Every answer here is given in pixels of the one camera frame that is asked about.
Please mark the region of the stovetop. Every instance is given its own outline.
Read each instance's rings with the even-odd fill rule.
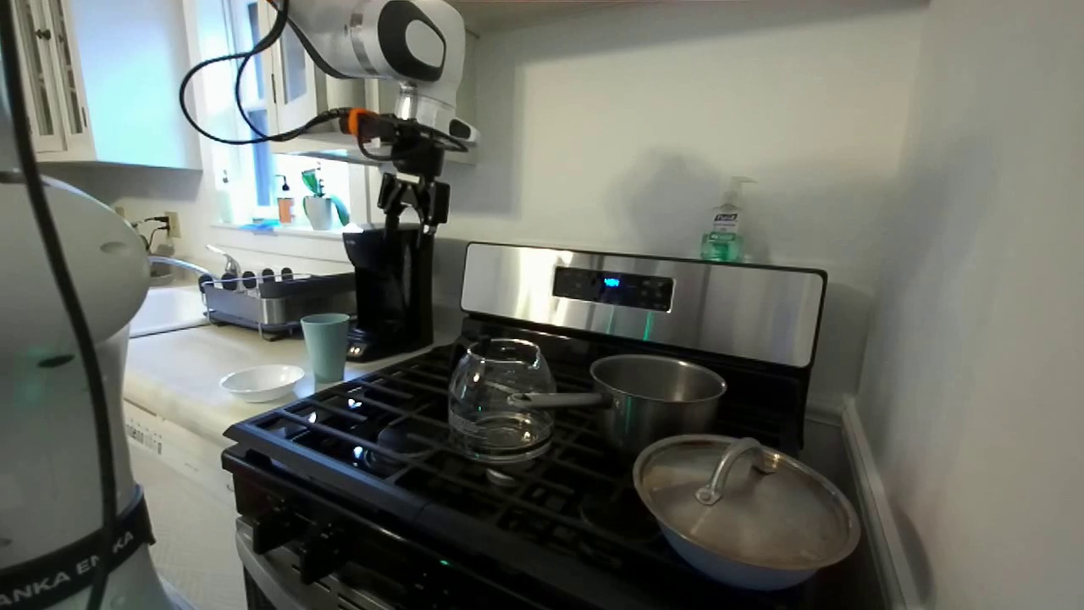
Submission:
[[[533,464],[467,461],[446,430],[458,345],[271,410],[226,430],[278,471],[396,514],[471,556],[556,580],[604,608],[829,608],[832,570],[786,592],[746,592],[700,580],[659,538],[588,412],[563,412]],[[559,391],[588,391],[556,367]]]

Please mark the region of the white wall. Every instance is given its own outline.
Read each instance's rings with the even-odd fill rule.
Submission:
[[[1084,608],[1084,3],[927,25],[860,418],[932,608]]]
[[[474,167],[445,234],[699,254],[753,175],[760,260],[832,277],[814,404],[857,385],[923,8],[760,0],[607,9],[474,43]]]

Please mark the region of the gas stove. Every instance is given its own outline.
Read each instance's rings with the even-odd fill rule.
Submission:
[[[727,380],[712,426],[798,454],[822,282],[471,245],[458,343],[226,430],[255,608],[844,608],[848,563],[781,592],[684,565],[588,410],[559,412],[525,464],[479,464],[446,426],[463,345],[519,337],[543,345],[559,391],[588,391],[607,351],[712,367]]]

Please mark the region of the stainless steel lid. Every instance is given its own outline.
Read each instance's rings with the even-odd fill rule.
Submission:
[[[633,486],[672,537],[727,563],[820,570],[860,538],[822,473],[746,438],[665,438],[640,452]]]

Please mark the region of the white countertop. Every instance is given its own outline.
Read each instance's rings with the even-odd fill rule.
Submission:
[[[392,367],[418,351],[402,351],[377,364],[346,364],[346,380]],[[244,404],[230,398],[221,380],[234,369],[246,367],[306,367],[302,339],[269,343],[249,330],[234,324],[194,324],[157,337],[130,339],[125,364],[125,404],[191,426],[194,433],[226,445],[223,430],[236,421],[246,421],[259,410],[275,410],[282,404]],[[319,385],[306,376],[293,398],[307,398]]]

